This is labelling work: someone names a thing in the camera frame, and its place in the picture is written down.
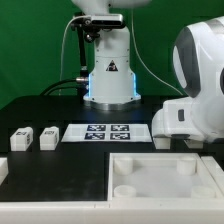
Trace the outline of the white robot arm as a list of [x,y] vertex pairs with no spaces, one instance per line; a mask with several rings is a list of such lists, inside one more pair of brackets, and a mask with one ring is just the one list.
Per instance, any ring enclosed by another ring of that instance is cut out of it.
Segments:
[[[123,16],[110,8],[134,8],[151,0],[71,0],[85,14],[80,25],[95,43],[95,67],[84,102],[103,110],[136,103],[135,75],[129,67],[129,30]],[[224,140],[224,16],[189,25],[179,33],[173,67],[187,94],[167,100],[152,120],[152,136],[160,148],[174,137],[188,141]]]

